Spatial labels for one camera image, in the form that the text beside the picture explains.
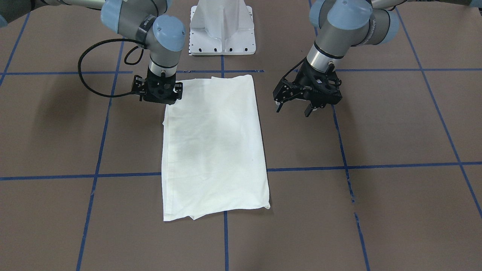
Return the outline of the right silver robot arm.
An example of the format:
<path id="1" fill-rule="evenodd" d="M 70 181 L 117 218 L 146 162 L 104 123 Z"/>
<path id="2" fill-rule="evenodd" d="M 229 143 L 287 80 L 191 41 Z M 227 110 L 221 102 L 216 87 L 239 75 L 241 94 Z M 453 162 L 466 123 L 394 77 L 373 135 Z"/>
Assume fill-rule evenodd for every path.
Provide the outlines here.
<path id="1" fill-rule="evenodd" d="M 170 0 L 2 0 L 1 27 L 6 27 L 39 7 L 81 6 L 101 12 L 104 26 L 121 38 L 98 42 L 79 58 L 77 69 L 84 84 L 81 65 L 83 58 L 96 47 L 113 42 L 135 43 L 149 51 L 146 78 L 136 75 L 128 95 L 138 95 L 140 101 L 172 105 L 182 98 L 183 84 L 176 82 L 176 71 L 185 45 L 186 28 L 176 17 L 167 15 Z"/>

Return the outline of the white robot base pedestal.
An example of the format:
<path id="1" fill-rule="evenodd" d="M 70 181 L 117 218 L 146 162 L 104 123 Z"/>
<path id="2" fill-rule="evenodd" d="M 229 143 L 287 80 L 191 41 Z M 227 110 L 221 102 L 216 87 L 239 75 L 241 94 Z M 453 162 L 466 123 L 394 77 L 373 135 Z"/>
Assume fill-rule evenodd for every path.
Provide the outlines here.
<path id="1" fill-rule="evenodd" d="M 188 51 L 193 56 L 253 55 L 253 9 L 244 0 L 200 0 L 191 7 Z"/>

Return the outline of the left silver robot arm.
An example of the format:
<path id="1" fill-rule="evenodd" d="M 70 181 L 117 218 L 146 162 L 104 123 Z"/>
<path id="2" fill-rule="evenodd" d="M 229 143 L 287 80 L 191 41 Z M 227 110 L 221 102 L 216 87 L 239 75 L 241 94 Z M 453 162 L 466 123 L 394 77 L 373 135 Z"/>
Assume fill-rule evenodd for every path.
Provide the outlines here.
<path id="1" fill-rule="evenodd" d="M 319 108 L 342 100 L 341 79 L 336 75 L 340 61 L 351 47 L 391 41 L 400 20 L 393 10 L 403 0 L 317 0 L 309 19 L 318 35 L 307 56 L 295 68 L 293 81 L 282 76 L 273 91 L 276 111 L 294 99 L 309 102 L 306 117 Z"/>

